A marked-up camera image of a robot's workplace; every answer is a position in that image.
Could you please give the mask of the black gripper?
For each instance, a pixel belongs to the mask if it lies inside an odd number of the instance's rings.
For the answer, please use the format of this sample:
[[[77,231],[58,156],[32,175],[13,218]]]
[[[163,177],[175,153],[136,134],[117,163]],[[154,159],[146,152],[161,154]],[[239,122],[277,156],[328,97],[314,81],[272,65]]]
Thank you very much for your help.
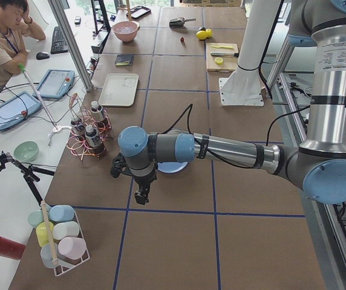
[[[138,184],[139,189],[134,193],[136,203],[145,205],[149,202],[148,193],[151,188],[151,184],[157,179],[157,173],[152,170],[146,176],[135,176],[134,180]]]

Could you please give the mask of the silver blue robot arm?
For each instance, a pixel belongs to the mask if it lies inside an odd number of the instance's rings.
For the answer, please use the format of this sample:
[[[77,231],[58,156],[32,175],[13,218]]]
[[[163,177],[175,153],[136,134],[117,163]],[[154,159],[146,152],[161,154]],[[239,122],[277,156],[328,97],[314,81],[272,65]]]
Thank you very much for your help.
[[[139,204],[148,201],[158,164],[195,158],[263,169],[323,204],[346,201],[346,1],[293,1],[289,39],[295,46],[317,46],[306,139],[296,148],[262,146],[179,130],[148,134],[127,127],[118,144],[125,173],[139,185]]]

